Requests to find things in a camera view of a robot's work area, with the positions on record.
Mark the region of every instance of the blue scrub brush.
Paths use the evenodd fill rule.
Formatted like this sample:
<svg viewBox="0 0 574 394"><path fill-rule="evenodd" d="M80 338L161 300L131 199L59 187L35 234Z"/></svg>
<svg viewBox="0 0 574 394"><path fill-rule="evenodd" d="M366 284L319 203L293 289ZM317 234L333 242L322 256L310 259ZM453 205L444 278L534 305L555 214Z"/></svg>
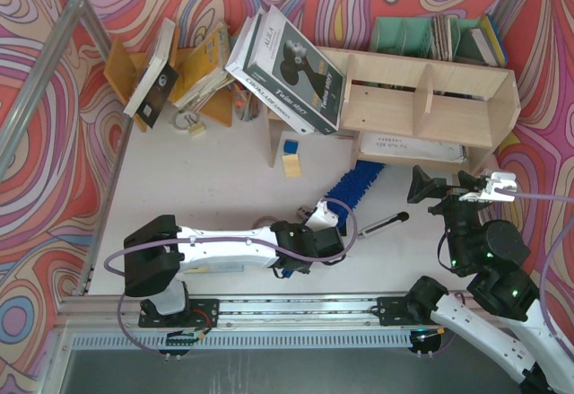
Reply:
<svg viewBox="0 0 574 394"><path fill-rule="evenodd" d="M354 209L383 168L384 163L357 161L355 168L342 176L339 183L329 190L325 197L343 201ZM335 203L327 203L327 207L339 217L337 228L341 228L347 221L347 211Z"/></svg>

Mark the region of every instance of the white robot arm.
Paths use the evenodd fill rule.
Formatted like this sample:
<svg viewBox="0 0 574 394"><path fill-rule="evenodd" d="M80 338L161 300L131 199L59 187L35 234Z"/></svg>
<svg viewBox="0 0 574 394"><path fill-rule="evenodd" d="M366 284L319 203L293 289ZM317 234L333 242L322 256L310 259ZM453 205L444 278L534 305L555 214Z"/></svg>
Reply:
<svg viewBox="0 0 574 394"><path fill-rule="evenodd" d="M172 315L181 318L190 309L186 285L175 277L177 273L235 263L307 274L313 261L336 259L344 252L337 221L325 200L305 223L279 221L245 231L197 230L177 226L173 215L159 216L124 241L128 250L141 245L144 249L119 252L125 254L126 296L146 297L158 320ZM165 240L178 242L153 246ZM104 265L109 267L116 256Z"/></svg>
<svg viewBox="0 0 574 394"><path fill-rule="evenodd" d="M525 392L574 393L574 362L569 356L574 347L555 324L556 335L544 322L538 288L521 268L529 249L511 223L482 224L478 218L478 212L492 201L513 200L496 189L516 191L514 175L489 172L476 179L461 171L458 178L460 186L449 186L414 167L408 202L441 199L429 212L445 220L441 243L448 241L451 261L451 267L445 268L461 277L475 275L468 291L518 340L470 311L427 276L405 296L405 311L413 321L434 321L457 333L498 363Z"/></svg>

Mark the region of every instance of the white table surface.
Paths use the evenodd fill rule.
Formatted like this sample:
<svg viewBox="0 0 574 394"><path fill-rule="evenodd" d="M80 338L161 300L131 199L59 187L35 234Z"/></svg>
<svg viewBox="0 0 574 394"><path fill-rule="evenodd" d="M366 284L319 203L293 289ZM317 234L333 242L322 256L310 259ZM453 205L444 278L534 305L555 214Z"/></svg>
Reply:
<svg viewBox="0 0 574 394"><path fill-rule="evenodd" d="M299 206L314 206L347 171L352 142L333 136L298 136L302 176L285 178L280 155L267 164L263 118L231 128L205 121L207 132L191 137L169 123L166 108L152 131L134 128L121 167L116 193L101 242L89 294L123 293L123 279L106 271L103 260L122 249L124 238L158 215L175 215L182 226L206 230L251 228L260 216L297 222ZM407 205L412 169L387 165L359 203L359 226L406 211L410 219L357 244L341 264L314 264L310 275L279 280L270 269L245 267L238 273L185 275L190 293L375 293L407 291L419 276L432 276L452 290L461 279L441 268L436 250L442 218L427 213L438 200ZM447 174L434 174L446 177ZM443 258L448 257L444 246ZM123 268L123 259L113 264Z"/></svg>

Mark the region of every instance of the cable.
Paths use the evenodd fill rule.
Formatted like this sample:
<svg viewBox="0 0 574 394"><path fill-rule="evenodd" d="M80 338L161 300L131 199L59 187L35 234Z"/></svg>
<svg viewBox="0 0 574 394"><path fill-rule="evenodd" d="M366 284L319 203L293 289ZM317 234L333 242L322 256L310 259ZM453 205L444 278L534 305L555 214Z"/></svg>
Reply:
<svg viewBox="0 0 574 394"><path fill-rule="evenodd" d="M117 311L116 311L116 316L117 316L117 324L119 325L119 329L122 330L122 333L124 333L124 336L127 337L127 339L132 342L134 345L136 345L137 347L139 347L140 349L142 349L143 351L147 351L147 352L151 352L154 355L159 355L160 357L164 358L165 355L162 354L160 351L156 351L155 349L151 349L150 347L144 346L142 345L139 341L137 341L135 339L135 337L133 337L131 334L129 334L129 332L127 331L126 326L124 325L124 321L122 320L122 304L124 302L126 298L126 293L122 293L119 296L119 301L117 302Z"/></svg>
<svg viewBox="0 0 574 394"><path fill-rule="evenodd" d="M192 313L199 313L200 315L202 315L202 316L205 318L207 327L208 327L208 328L213 328L212 319L207 315L207 313L205 313L205 312L202 311L201 309L192 309L191 312L192 312Z"/></svg>
<svg viewBox="0 0 574 394"><path fill-rule="evenodd" d="M330 267L331 267L331 266L334 266L334 265L336 265L336 264L339 264L340 262L343 262L343 261L345 260L345 258L347 258L347 256L346 256L346 255L343 255L343 256L341 257L341 259L338 259L337 261L327 261L327 262L324 262L323 264L325 264L326 266L330 266Z"/></svg>
<svg viewBox="0 0 574 394"><path fill-rule="evenodd" d="M106 268L110 273L113 273L114 275L118 275L118 276L122 276L124 277L124 272L123 271L119 271L116 268L113 268L109 263L116 259L117 257L121 257L122 255L127 255L129 253L134 253L137 252L139 250L144 250L144 249L149 249L149 248L155 248L158 246L169 246L170 244L189 244L189 239L166 239L166 240L157 240L157 241L152 241L151 243L143 243L143 244L137 244L135 246L131 246L129 248L125 248L123 250L120 250L116 253L112 253L109 257L107 257L106 259L104 259L104 268Z"/></svg>
<svg viewBox="0 0 574 394"><path fill-rule="evenodd" d="M277 272L277 268L271 267L271 269L273 270L273 274L275 275L275 277L277 277L279 280L283 280L285 278L285 276L279 275L279 273Z"/></svg>
<svg viewBox="0 0 574 394"><path fill-rule="evenodd" d="M437 247L437 260L439 261L439 264L441 267L443 267L445 270L448 270L449 272L452 273L452 268L447 267L445 264L442 263L442 261L440 260L440 251L442 250L442 245L445 242L445 240L447 239L447 232L445 231L444 234L442 234L442 237L440 237L439 240L439 246Z"/></svg>
<svg viewBox="0 0 574 394"><path fill-rule="evenodd" d="M279 219L277 219L276 217L273 217L273 216L261 216L259 219L257 219L256 221L253 222L253 225L251 225L251 228L259 228L259 224L262 223L263 221L271 221L271 222L275 223L275 222L279 222Z"/></svg>
<svg viewBox="0 0 574 394"><path fill-rule="evenodd" d="M494 189L495 192L502 194L502 195L509 195L511 197L520 197L520 198L528 198L528 199L537 199L543 201L561 201L564 203L574 204L574 198L570 197L563 197L561 195L545 195L545 194L527 194L524 192L515 192L506 189ZM562 347L564 352L570 359L574 362L574 353L570 351L570 348L564 343L561 338L558 338L558 333L556 332L556 328L554 324L552 324L552 319L550 318L550 313L548 311L548 303L546 301L546 278L548 277L548 270L550 268L550 264L554 259L554 254L558 250L562 241L568 235L568 232L574 227L574 216L572 216L566 226L560 231L558 237L550 247L548 254L546 255L546 259L544 260L544 265L542 269L542 273L540 275L540 309L542 311L542 316L544 318L544 323L550 330L551 334L554 336L558 344Z"/></svg>
<svg viewBox="0 0 574 394"><path fill-rule="evenodd" d="M255 244L259 244L261 246L266 246L268 248L274 249L279 253L282 253L283 255L287 255L288 257L291 258L295 258L301 261L305 261L305 262L329 262L329 261L333 261L335 259L339 259L341 257L343 257L344 255L347 254L347 252L349 250L351 250L352 246L354 245L354 243L357 241L357 233L358 233L358 228L357 228L357 217L355 216L355 214L352 212L352 209L346 205L343 201L339 201L338 199L334 199L334 198L323 198L322 201L327 201L330 203L335 203L338 204L339 206L341 206L342 208L344 208L345 210L347 210L349 212L349 216L351 217L352 220L352 236L351 239L349 240L349 243L345 246L345 248L331 256L331 257L322 257L322 258L313 258L313 257L306 257L304 255L300 255L298 253L295 253L291 250L287 250L285 248L282 248L281 246L277 246L276 244L273 244L269 241L265 241L265 240L260 240L260 239L256 239L256 238L249 238L249 237L205 237L205 238L195 238L195 239L167 239L167 240L159 240L159 241L152 241L149 243L142 243L142 244L138 244L135 246L131 246L129 248L125 248L122 250L119 250L117 252L112 253L110 256L108 256L105 260L104 260L104 267L110 271L111 273L114 273L118 276L124 276L124 272L117 270L116 268L113 268L110 266L110 262L118 257L133 253L133 252L137 252L139 250L144 250L144 249L149 249L149 248L155 248L158 246L169 246L170 244L190 244L190 243L221 243L221 242L251 242L251 243L255 243Z"/></svg>

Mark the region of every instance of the black pen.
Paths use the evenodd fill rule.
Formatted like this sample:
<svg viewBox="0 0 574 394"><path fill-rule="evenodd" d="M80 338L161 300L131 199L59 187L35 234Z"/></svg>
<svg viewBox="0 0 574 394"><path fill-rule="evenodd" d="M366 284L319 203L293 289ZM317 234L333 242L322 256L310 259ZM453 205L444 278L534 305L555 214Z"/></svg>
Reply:
<svg viewBox="0 0 574 394"><path fill-rule="evenodd" d="M392 215L389 216L381 221L375 222L372 225L369 225L365 228L363 228L362 230L359 231L359 233L357 234L357 238L358 239L365 239L367 237L370 237L371 235L375 235L378 234L380 232L386 231L387 229L389 229L391 226L396 225L397 221L407 221L409 218L409 214L406 212L401 212L397 215Z"/></svg>

